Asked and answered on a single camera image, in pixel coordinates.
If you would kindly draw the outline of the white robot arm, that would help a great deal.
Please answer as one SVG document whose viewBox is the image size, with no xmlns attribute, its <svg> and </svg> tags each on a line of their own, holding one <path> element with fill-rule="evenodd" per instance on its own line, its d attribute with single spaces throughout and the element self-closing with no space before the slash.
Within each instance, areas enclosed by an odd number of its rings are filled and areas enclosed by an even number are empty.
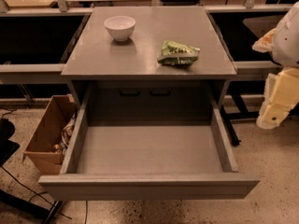
<svg viewBox="0 0 299 224">
<path fill-rule="evenodd" d="M 277 75 L 269 74 L 265 81 L 264 101 L 256 121 L 262 129 L 274 129 L 299 104 L 299 2 L 252 49 L 270 52 L 282 65 Z"/>
</svg>

